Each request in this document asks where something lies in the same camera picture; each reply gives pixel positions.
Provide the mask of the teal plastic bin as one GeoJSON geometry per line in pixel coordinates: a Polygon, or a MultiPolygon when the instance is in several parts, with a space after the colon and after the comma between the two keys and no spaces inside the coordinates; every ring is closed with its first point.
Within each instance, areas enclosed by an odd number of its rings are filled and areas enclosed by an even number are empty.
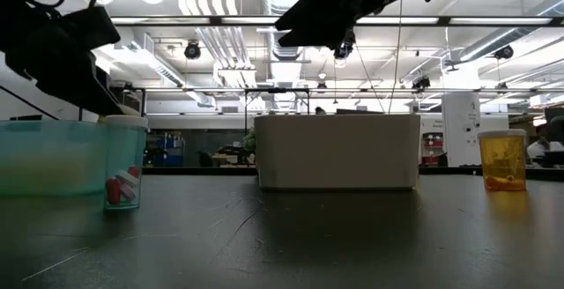
{"type": "Polygon", "coordinates": [[[0,196],[76,196],[105,190],[105,119],[0,121],[0,196]]]}

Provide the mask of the red shelf unit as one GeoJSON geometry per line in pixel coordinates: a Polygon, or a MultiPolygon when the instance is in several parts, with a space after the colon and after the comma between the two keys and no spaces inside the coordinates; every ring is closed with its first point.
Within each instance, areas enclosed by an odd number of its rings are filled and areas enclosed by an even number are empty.
{"type": "Polygon", "coordinates": [[[425,132],[421,135],[420,164],[426,167],[437,167],[444,150],[442,132],[425,132]]]}

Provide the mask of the blue storage bins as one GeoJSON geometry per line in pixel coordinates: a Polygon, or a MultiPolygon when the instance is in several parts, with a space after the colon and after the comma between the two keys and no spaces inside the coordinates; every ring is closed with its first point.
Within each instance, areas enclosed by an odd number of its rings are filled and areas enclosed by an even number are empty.
{"type": "Polygon", "coordinates": [[[179,130],[151,133],[152,164],[155,167],[182,167],[185,140],[179,130]]]}

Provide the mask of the large orange pill bottle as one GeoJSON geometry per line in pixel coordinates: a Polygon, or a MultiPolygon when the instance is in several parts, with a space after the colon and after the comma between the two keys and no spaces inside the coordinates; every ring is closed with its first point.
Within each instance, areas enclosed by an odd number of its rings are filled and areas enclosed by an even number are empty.
{"type": "Polygon", "coordinates": [[[490,130],[478,134],[486,190],[526,190],[526,132],[490,130]]]}

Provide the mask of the green succulent plant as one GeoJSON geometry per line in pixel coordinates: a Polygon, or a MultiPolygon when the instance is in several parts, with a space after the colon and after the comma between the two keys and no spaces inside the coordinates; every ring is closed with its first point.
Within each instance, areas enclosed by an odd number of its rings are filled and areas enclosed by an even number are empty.
{"type": "Polygon", "coordinates": [[[247,160],[250,164],[256,163],[256,132],[251,127],[248,134],[243,138],[242,147],[246,152],[247,160]]]}

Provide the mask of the clear bottle red white pills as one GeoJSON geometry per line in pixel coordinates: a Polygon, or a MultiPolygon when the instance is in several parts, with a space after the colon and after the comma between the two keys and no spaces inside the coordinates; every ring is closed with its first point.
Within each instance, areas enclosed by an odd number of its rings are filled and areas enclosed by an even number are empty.
{"type": "Polygon", "coordinates": [[[148,121],[135,115],[109,115],[104,209],[128,210],[140,205],[141,178],[148,121]]]}

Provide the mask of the person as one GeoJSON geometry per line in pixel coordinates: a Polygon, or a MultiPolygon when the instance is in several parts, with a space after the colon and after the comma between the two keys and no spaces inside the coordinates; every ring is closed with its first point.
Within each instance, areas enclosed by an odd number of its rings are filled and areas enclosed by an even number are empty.
{"type": "Polygon", "coordinates": [[[551,122],[536,127],[537,140],[526,151],[534,167],[564,167],[564,123],[551,122]]]}

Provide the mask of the dark computer monitor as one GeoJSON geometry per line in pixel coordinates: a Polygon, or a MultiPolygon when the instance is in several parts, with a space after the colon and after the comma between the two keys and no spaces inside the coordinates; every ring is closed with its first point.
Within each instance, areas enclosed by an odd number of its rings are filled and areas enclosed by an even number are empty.
{"type": "Polygon", "coordinates": [[[564,145],[564,107],[548,107],[545,109],[546,138],[550,142],[564,145]]]}

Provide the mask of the white plastic bin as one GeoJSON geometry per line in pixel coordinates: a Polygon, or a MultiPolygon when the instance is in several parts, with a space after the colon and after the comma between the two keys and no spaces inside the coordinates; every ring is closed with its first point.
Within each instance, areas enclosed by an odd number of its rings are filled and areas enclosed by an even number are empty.
{"type": "Polygon", "coordinates": [[[263,189],[412,189],[418,115],[263,115],[254,120],[263,189]]]}

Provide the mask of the white square pillar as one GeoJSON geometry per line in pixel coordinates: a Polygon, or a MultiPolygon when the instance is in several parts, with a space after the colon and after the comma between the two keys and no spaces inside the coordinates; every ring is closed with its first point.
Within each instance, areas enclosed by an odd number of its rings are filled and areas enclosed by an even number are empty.
{"type": "Polygon", "coordinates": [[[480,164],[480,102],[476,93],[442,96],[444,147],[449,167],[480,164]]]}

